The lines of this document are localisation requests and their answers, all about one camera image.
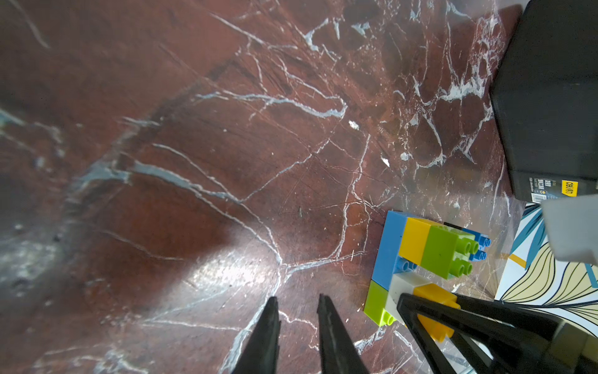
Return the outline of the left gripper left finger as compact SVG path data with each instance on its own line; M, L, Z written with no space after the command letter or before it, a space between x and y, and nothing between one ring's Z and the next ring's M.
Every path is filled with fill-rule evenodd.
M280 327L278 300L273 296L268 299L232 372L274 374L280 350Z

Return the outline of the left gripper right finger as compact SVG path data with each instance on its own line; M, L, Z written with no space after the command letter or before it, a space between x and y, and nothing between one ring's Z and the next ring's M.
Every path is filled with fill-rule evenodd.
M369 373L328 295L319 295L317 313L322 373Z

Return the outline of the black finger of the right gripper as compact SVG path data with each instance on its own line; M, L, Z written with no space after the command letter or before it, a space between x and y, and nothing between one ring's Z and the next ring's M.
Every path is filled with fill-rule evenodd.
M403 294L397 310L435 373L453 367L420 322L454 331L451 341L478 373L595 373L597 339L565 320L504 302L458 295L459 308Z

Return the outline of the lime green lego brick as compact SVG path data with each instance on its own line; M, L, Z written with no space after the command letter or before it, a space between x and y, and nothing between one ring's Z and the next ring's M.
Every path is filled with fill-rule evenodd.
M392 326L396 318L386 310L388 291L375 281L370 281L364 314L377 326Z

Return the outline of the white lego brick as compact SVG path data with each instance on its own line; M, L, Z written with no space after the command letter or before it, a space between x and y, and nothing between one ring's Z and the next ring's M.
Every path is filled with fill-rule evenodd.
M385 310L401 324L404 324L402 317L397 310L400 296L405 293L414 294L416 288L430 285L431 281L414 272L398 273L392 276L389 292L386 299Z

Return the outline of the blue 2x4 lego brick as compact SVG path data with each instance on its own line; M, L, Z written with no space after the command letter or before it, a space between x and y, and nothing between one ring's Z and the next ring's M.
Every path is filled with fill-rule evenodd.
M381 242L375 261L372 280L389 290L394 274L415 271L417 265L400 255L400 246L406 229L407 218L414 215L401 211L389 211L382 232Z

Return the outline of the dark blue lego brick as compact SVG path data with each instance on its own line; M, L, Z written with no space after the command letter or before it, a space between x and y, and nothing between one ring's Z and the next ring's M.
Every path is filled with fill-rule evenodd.
M479 262L486 260L487 253L485 250L491 245L490 238L487 235L481 234L480 232L475 232L474 230L470 230L468 228L462 228L462 231L472 234L479 246L478 251L475 254L470 255L470 261Z

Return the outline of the yellow lego brick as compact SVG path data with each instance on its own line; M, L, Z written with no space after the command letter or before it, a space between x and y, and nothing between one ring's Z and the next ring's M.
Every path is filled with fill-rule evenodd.
M432 227L439 223L423 218L407 218L399 256L420 266Z

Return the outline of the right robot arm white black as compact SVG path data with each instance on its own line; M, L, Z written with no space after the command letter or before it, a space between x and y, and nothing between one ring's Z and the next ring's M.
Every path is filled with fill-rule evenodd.
M541 204L558 260L597 263L597 197L553 199ZM424 316L454 331L452 340L478 373L595 373L597 339L562 318L529 305L460 295L454 309L401 294L397 311L435 373L453 367L420 322Z

